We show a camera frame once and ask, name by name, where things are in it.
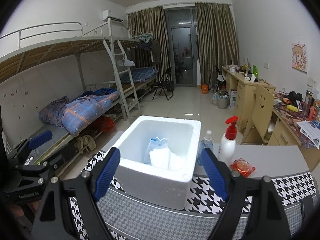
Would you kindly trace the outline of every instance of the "white lotion bottle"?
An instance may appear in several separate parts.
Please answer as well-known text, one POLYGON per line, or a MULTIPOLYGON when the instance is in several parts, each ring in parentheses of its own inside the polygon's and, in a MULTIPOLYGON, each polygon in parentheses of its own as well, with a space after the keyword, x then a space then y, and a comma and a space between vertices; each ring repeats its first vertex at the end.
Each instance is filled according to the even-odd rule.
POLYGON ((223 134, 219 146, 218 160, 224 162, 227 166, 232 163, 233 154, 236 148, 236 135, 238 117, 233 116, 226 120, 226 124, 231 124, 226 133, 223 134))

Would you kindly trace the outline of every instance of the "cardboard box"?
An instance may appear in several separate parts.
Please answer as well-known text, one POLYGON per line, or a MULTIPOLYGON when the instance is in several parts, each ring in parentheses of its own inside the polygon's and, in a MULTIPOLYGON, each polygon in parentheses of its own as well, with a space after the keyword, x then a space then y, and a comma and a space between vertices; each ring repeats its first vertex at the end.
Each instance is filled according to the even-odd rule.
POLYGON ((236 106, 237 90, 231 90, 229 107, 236 106))

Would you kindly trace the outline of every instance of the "door frame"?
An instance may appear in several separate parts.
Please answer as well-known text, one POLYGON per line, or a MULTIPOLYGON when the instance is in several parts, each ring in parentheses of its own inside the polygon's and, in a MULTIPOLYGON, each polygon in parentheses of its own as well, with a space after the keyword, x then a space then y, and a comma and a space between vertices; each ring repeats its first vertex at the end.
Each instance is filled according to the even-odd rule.
POLYGON ((170 66, 171 68, 171 75, 172 79, 174 80, 175 86, 190 86, 190 87, 196 87, 197 86, 197 61, 198 61, 198 45, 197 45, 197 35, 196 35, 196 26, 197 24, 194 23, 193 18, 193 12, 192 9, 195 9, 195 7, 175 7, 175 8, 168 8, 165 9, 165 20, 167 25, 167 32, 168 32, 168 40, 169 40, 169 58, 170 58, 170 66), (179 9, 189 9, 190 10, 190 16, 191 16, 191 24, 175 24, 170 25, 169 24, 169 17, 168 17, 168 11, 171 10, 179 10, 179 9), (191 50, 192 50, 192 56, 194 57, 193 60, 193 84, 177 84, 176 83, 176 73, 175 73, 175 65, 174 65, 174 54, 173 54, 173 39, 172 39, 172 29, 177 28, 190 28, 190 36, 191 36, 191 50))

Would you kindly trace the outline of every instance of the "green object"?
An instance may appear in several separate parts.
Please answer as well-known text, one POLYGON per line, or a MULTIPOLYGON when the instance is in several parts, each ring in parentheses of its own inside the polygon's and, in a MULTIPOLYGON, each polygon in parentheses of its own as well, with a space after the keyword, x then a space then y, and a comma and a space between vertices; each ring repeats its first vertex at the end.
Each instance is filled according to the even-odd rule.
POLYGON ((253 74, 255 77, 258 77, 258 69, 255 65, 252 65, 253 66, 253 74))

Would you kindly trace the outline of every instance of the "houndstooth pattern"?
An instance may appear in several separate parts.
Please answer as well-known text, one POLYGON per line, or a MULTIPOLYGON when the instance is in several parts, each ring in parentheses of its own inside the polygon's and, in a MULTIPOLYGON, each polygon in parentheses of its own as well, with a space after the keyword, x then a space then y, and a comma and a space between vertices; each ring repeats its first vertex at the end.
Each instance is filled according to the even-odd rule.
MULTIPOLYGON (((84 170, 91 171, 98 161, 103 160, 104 155, 104 152, 99 152, 94 155, 88 161, 84 170)), ((305 196, 316 193, 315 184, 310 172, 285 178, 275 178, 272 179, 272 181, 282 199, 283 206, 298 203, 305 196)), ((110 187, 114 187, 125 192, 115 177, 113 177, 110 187)), ((248 214, 250 212, 251 202, 252 197, 246 197, 242 214, 248 214)), ((88 240, 88 236, 79 213, 79 208, 72 200, 70 200, 70 204, 80 239, 88 240)), ((217 196, 214 189, 210 186, 209 178, 193 176, 190 192, 184 209, 185 211, 219 215, 222 213, 225 205, 226 202, 223 201, 221 197, 217 196)), ((110 232, 114 239, 126 239, 119 233, 111 230, 110 232)))

